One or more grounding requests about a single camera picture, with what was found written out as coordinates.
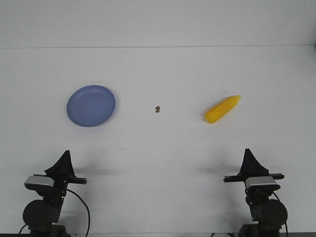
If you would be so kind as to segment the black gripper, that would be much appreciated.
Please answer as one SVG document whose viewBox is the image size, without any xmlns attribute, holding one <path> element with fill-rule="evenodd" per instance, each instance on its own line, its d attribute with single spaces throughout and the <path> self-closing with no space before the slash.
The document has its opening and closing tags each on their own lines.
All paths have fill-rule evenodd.
<svg viewBox="0 0 316 237">
<path fill-rule="evenodd" d="M 87 183 L 86 178 L 75 176 L 69 150 L 66 150 L 58 161 L 44 172 L 47 176 L 54 178 L 52 189 L 43 196 L 43 201 L 48 204 L 62 205 L 69 184 L 85 185 Z"/>
<path fill-rule="evenodd" d="M 249 148 L 246 148 L 238 175 L 225 176 L 223 181 L 243 182 L 247 204 L 258 205 L 269 200 L 269 197 L 280 189 L 276 180 L 281 179 L 284 179 L 283 174 L 269 174 L 269 170 L 258 162 Z"/>
</svg>

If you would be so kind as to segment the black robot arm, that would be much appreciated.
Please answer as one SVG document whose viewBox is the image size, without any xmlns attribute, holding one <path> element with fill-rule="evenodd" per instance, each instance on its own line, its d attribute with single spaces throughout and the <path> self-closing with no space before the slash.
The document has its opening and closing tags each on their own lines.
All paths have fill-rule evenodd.
<svg viewBox="0 0 316 237">
<path fill-rule="evenodd" d="M 24 182 L 26 189 L 35 191 L 42 199 L 27 204 L 23 211 L 25 227 L 30 230 L 31 237 L 69 237 L 66 227 L 58 225 L 64 198 L 69 192 L 75 195 L 87 210 L 88 224 L 86 236 L 90 230 L 90 210 L 85 201 L 74 191 L 68 189 L 69 184 L 85 185 L 86 178 L 75 175 L 71 153 L 66 150 L 58 161 L 44 171 L 44 175 L 34 174 Z"/>
<path fill-rule="evenodd" d="M 244 224 L 239 237 L 279 237 L 283 225 L 287 225 L 288 212 L 275 191 L 280 189 L 277 180 L 281 173 L 270 173 L 255 158 L 249 148 L 245 149 L 242 165 L 237 175 L 225 176 L 225 183 L 243 182 L 245 201 L 250 209 L 253 224 Z"/>
</svg>

